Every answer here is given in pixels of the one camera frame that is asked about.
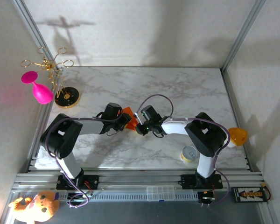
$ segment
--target orange object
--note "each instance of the orange object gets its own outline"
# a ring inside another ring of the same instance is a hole
[[[128,106],[128,107],[126,107],[125,109],[123,109],[122,112],[123,112],[123,113],[127,113],[127,114],[130,115],[131,118],[132,118],[132,120],[126,125],[125,128],[131,129],[131,130],[134,130],[134,131],[135,131],[135,130],[136,130],[136,126],[137,126],[137,124],[138,124],[138,121],[137,121],[137,119],[134,117],[134,114],[133,114],[131,108]]]
[[[230,134],[230,141],[236,146],[242,146],[248,139],[248,132],[239,127],[228,129]]]
[[[11,212],[14,217],[27,224],[48,221],[59,208],[59,194],[53,191],[45,190],[38,193],[33,199],[25,198],[25,204],[22,205],[22,197],[11,202]]]

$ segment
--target can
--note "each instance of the can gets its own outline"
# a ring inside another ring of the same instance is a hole
[[[189,163],[195,160],[198,156],[197,149],[193,146],[186,146],[183,148],[182,153],[181,153],[181,160],[183,162]]]

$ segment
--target orange plush toy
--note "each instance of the orange plush toy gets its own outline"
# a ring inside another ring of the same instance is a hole
[[[14,217],[27,224],[37,222],[45,222],[49,220],[59,208],[59,193],[52,191],[42,191],[38,193],[32,200],[31,197],[25,198],[25,205],[21,205],[22,197],[11,202]]]

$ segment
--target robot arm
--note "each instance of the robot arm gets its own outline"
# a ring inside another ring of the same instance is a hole
[[[110,129],[122,131],[126,124],[132,119],[130,115],[123,113],[116,121],[121,107],[115,103],[109,103],[104,112],[97,115],[97,119],[70,119],[60,123],[57,128],[50,134],[49,151],[58,160],[63,172],[73,179],[78,185],[79,177],[83,175],[83,169],[78,165],[72,150],[79,135],[83,134],[104,134]],[[47,130],[42,134],[40,142],[46,147],[46,138],[49,130],[62,119],[68,116],[58,114]]]
[[[172,120],[168,116],[161,117],[154,108],[149,105],[141,110],[146,119],[143,125],[138,124],[136,131],[145,135],[152,131],[162,137],[167,134],[185,134],[193,141],[195,147],[200,152],[199,165],[196,170],[197,187],[203,188],[203,185],[211,180],[215,173],[213,163],[216,152],[222,147],[226,134],[218,126],[193,120],[192,122]],[[206,113],[199,113],[197,119],[213,121]]]

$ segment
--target orange block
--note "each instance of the orange block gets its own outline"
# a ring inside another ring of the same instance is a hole
[[[126,107],[125,109],[123,109],[122,112],[123,112],[123,113],[127,113],[127,114],[130,115],[131,118],[132,118],[132,120],[126,125],[126,128],[135,131],[135,130],[136,130],[136,126],[137,126],[137,124],[138,124],[138,121],[137,121],[137,119],[134,117],[134,114],[133,114],[131,108],[128,106],[128,107]]]

